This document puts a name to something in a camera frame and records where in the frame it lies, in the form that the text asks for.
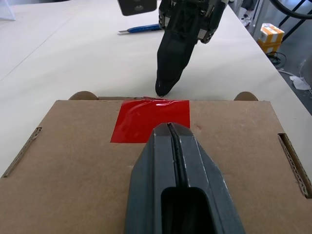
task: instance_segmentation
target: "corrugated cardboard edge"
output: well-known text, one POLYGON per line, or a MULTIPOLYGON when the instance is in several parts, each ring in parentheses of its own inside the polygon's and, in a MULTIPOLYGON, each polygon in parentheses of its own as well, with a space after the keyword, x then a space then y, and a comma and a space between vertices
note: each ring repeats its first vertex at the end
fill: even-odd
POLYGON ((291 141, 289 140, 286 133, 279 133, 278 139, 281 142, 285 155, 288 159, 288 162, 292 168, 292 171, 298 181, 299 188, 302 194, 306 198, 312 198, 312 185, 309 180, 306 171, 303 169, 303 166, 298 158, 296 151, 294 150, 291 141))
POLYGON ((30 137, 28 138, 28 140, 26 141, 26 143, 24 144, 24 146, 22 147, 18 155, 16 155, 15 159, 12 161, 8 169, 6 169, 6 171, 4 172, 1 178, 8 177, 11 174, 11 172, 15 169, 15 167, 18 165, 18 163, 21 161, 21 159, 25 155, 31 143, 37 138, 41 130, 42 130, 41 127, 37 127, 34 130, 34 132, 30 135, 30 137))

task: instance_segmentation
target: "cardboard box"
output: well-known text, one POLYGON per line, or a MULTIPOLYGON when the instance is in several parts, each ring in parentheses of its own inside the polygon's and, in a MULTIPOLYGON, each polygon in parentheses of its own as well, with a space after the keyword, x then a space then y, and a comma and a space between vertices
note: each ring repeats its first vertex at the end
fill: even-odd
POLYGON ((270 23, 263 23, 257 41, 264 53, 276 52, 282 43, 284 31, 270 23))
MULTIPOLYGON (((124 101, 95 99, 56 101, 0 179, 1 234, 123 233, 130 174, 145 144, 112 143, 124 101)), ((310 234, 311 183, 271 104, 186 102, 246 233, 310 234)))

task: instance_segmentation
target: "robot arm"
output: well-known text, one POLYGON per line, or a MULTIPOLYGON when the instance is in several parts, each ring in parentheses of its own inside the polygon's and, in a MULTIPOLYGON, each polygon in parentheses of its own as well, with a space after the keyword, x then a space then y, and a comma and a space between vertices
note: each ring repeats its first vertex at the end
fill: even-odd
MULTIPOLYGON (((118 0, 124 15, 153 11, 156 0, 118 0)), ((162 0, 159 25, 165 30, 157 53, 156 93, 163 97, 179 81, 197 41, 208 43, 228 0, 162 0)))

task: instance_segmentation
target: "white tabletop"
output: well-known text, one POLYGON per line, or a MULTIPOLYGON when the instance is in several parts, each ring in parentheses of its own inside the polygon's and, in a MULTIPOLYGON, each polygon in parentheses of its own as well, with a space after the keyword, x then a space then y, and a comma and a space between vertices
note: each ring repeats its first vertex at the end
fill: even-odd
MULTIPOLYGON (((156 53, 163 32, 119 35, 154 24, 158 11, 124 17, 117 0, 14 6, 0 22, 0 174, 57 99, 156 97, 156 53)), ((166 96, 233 100, 241 91, 269 100, 310 178, 312 117, 227 7, 208 44, 198 43, 166 96)))

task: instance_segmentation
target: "red square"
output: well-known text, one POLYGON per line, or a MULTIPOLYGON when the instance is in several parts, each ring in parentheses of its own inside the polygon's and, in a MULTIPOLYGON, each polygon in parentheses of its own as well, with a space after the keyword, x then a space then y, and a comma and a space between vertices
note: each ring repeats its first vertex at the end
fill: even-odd
POLYGON ((111 142, 146 143, 153 128, 167 122, 179 123, 189 128, 189 101, 124 101, 119 111, 111 142))

